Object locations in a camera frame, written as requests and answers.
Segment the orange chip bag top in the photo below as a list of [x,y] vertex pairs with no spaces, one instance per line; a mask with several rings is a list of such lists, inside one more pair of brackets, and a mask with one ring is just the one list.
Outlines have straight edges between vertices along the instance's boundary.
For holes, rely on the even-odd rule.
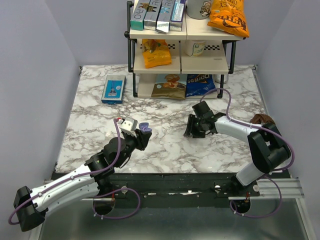
[[245,1],[214,0],[207,25],[237,37],[249,38]]

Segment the blue flat product box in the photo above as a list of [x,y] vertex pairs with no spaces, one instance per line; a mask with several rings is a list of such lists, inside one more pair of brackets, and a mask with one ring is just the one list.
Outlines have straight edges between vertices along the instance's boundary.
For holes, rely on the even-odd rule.
[[103,104],[122,104],[126,85],[125,75],[108,74],[106,76],[101,102]]

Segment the orange snack bag middle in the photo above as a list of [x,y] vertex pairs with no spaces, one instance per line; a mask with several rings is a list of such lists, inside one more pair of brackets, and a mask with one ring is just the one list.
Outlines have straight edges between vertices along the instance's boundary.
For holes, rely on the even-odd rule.
[[171,52],[164,39],[142,39],[141,46],[147,69],[172,64]]

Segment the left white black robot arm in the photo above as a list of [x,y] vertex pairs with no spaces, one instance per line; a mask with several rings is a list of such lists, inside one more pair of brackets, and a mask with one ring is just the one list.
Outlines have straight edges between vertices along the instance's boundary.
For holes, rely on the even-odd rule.
[[109,175],[116,168],[121,168],[134,150],[144,151],[151,136],[150,128],[136,129],[130,134],[121,130],[100,152],[69,174],[33,189],[27,186],[19,188],[13,202],[13,213],[21,231],[38,227],[50,212],[65,204],[96,195],[107,197],[112,189]]

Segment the beige black three-tier shelf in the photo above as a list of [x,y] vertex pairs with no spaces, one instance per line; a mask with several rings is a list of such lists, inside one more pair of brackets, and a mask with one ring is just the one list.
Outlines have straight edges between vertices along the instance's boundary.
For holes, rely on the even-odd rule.
[[[138,1],[126,3],[126,25],[128,72],[132,74],[132,95],[135,98],[150,98],[157,74],[211,74],[221,78],[234,72],[236,45],[242,37],[234,36],[209,27],[206,19],[184,16],[182,31],[160,33],[152,30],[133,30],[130,18]],[[165,40],[171,52],[170,65],[145,68],[142,55],[143,39]],[[190,57],[185,53],[185,41],[204,40],[204,53]]]

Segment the white yogurt cup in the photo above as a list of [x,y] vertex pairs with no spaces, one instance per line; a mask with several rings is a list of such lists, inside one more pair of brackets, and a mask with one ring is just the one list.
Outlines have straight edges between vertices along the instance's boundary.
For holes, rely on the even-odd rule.
[[198,57],[204,52],[205,47],[205,40],[186,40],[184,43],[184,52],[189,57]]

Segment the aluminium rail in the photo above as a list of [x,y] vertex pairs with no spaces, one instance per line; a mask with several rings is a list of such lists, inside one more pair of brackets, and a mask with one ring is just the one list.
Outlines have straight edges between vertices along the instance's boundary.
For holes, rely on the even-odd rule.
[[244,201],[247,192],[249,200],[276,200],[280,198],[280,195],[282,199],[301,199],[305,197],[298,178],[260,179],[238,195],[228,195],[226,193],[223,195],[229,200]]

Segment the white printed mug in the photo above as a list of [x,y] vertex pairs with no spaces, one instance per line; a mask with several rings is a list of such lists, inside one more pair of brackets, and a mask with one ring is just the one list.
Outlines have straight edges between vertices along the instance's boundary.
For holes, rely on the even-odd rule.
[[211,13],[212,3],[212,0],[187,0],[186,14],[193,19],[206,19]]

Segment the purple blue toothpaste box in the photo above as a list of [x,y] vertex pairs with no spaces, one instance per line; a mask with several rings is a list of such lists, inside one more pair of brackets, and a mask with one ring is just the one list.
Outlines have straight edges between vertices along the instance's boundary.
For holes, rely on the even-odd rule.
[[185,0],[176,0],[172,10],[169,30],[181,32],[183,27],[183,18],[185,15],[186,1]]

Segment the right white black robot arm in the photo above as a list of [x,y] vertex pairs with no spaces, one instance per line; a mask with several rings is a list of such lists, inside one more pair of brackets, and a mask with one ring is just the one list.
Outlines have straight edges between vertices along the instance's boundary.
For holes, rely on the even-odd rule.
[[208,134],[222,134],[249,146],[252,162],[230,180],[229,189],[236,196],[243,195],[250,184],[292,156],[274,123],[252,124],[233,120],[222,112],[214,114],[205,101],[195,104],[192,109],[194,113],[188,116],[185,137],[200,139]]

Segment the brown snack bag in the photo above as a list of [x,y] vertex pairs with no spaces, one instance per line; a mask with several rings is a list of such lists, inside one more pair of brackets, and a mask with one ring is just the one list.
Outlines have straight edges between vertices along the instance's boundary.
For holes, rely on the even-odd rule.
[[187,74],[158,74],[151,93],[152,98],[184,100],[186,98]]

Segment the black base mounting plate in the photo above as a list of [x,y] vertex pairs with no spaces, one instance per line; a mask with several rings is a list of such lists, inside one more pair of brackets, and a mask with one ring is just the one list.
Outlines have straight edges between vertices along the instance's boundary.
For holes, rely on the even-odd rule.
[[248,186],[235,184],[232,173],[113,173],[98,181],[100,193],[106,194],[122,187],[133,192],[116,193],[115,207],[141,208],[226,208],[229,198],[244,200],[258,197],[256,181]]

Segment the lavender earbud charging case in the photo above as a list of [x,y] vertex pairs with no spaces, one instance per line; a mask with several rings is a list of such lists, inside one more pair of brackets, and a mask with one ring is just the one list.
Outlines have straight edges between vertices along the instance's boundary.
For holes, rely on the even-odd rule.
[[149,127],[149,123],[148,122],[141,122],[138,125],[138,127],[143,133],[151,133],[152,132],[152,129]]

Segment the teal toothpaste box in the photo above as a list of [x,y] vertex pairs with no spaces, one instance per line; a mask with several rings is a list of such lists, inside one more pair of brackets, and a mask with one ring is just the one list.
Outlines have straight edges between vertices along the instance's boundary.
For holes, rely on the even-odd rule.
[[139,0],[130,18],[130,27],[132,30],[143,31],[144,19],[149,9],[150,0]]

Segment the blue Doritos bag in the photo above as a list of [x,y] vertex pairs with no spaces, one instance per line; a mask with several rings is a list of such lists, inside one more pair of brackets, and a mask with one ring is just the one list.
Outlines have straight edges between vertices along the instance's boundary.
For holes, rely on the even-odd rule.
[[215,88],[216,86],[211,74],[188,74],[185,96],[202,96]]

